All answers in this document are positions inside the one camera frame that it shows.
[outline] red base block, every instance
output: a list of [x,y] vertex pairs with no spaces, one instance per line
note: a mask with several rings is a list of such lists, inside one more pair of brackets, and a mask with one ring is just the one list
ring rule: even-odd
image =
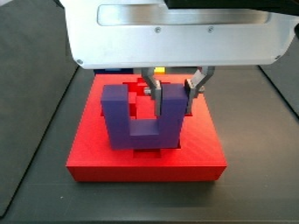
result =
[[[96,75],[81,116],[67,167],[76,181],[212,181],[220,177],[227,161],[203,95],[185,116],[179,149],[111,150],[100,95],[105,84],[136,83],[136,75]],[[161,82],[183,83],[187,75],[160,76]],[[139,91],[129,108],[135,118],[152,118],[153,102]]]

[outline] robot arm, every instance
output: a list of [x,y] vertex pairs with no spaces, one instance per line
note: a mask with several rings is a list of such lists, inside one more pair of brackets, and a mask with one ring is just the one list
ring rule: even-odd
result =
[[271,64],[295,16],[258,10],[168,10],[164,0],[61,0],[73,59],[89,69]]

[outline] screw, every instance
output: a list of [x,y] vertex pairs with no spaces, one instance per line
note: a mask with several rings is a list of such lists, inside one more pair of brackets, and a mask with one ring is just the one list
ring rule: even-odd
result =
[[200,89],[199,89],[199,93],[203,94],[204,91],[205,91],[205,88],[204,88],[204,87],[200,87]]
[[155,31],[156,33],[161,32],[161,27],[155,27],[153,31]]
[[208,32],[213,32],[213,26],[209,26]]
[[145,87],[145,88],[144,88],[144,94],[145,94],[145,95],[151,95],[151,88],[149,88],[149,87]]

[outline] blue block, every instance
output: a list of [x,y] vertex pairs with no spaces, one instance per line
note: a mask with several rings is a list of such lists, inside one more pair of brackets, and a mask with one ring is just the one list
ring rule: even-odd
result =
[[100,102],[112,148],[132,149],[127,85],[105,85]]
[[157,119],[129,119],[127,91],[127,85],[107,85],[100,100],[112,149],[176,148],[188,101],[183,85],[163,84]]

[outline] gray table surface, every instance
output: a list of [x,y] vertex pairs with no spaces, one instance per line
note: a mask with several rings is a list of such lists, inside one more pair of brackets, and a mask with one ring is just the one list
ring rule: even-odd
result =
[[0,216],[11,203],[77,64],[52,0],[0,7]]
[[255,66],[218,67],[205,85],[228,160],[215,182],[72,180],[64,165],[92,80],[80,69],[4,221],[299,221],[298,118]]

